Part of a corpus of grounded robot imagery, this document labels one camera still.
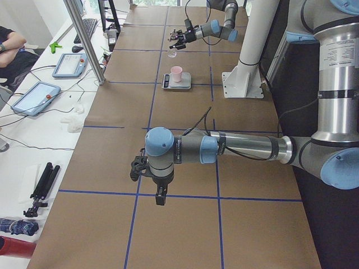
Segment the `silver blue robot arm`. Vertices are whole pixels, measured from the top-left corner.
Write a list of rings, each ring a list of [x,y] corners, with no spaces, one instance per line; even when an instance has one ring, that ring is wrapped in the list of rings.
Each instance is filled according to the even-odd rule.
[[[207,7],[209,7],[209,15],[206,22],[202,25],[193,26],[188,14],[187,5],[190,1],[187,1],[185,5],[185,26],[186,31],[173,30],[170,33],[169,41],[176,41],[175,44],[169,46],[169,49],[181,50],[186,48],[187,43],[204,39],[207,36],[213,36],[221,40],[228,40],[234,42],[237,39],[238,31],[235,29],[236,14],[238,12],[237,1],[206,1]],[[211,9],[223,11],[225,13],[224,25],[221,26],[218,20],[209,21],[211,15]]]
[[[299,167],[338,189],[358,187],[358,2],[290,1],[287,40],[320,43],[317,131],[275,138],[196,127],[175,136],[153,128],[145,137],[146,155],[135,158],[130,176],[154,181],[158,205],[165,204],[175,164],[211,164],[231,153]]]

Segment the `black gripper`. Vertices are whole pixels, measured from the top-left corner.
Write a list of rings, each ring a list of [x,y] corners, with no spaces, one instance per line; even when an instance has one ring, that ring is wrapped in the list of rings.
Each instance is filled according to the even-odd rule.
[[[185,32],[179,31],[179,40],[169,40],[170,46],[169,49],[181,50],[186,48],[186,43],[191,43],[196,41],[196,34],[193,30],[187,30]]]
[[[164,206],[166,200],[166,193],[168,190],[168,184],[173,180],[172,175],[166,177],[153,177],[153,182],[157,185],[157,192],[155,194],[156,205]]]

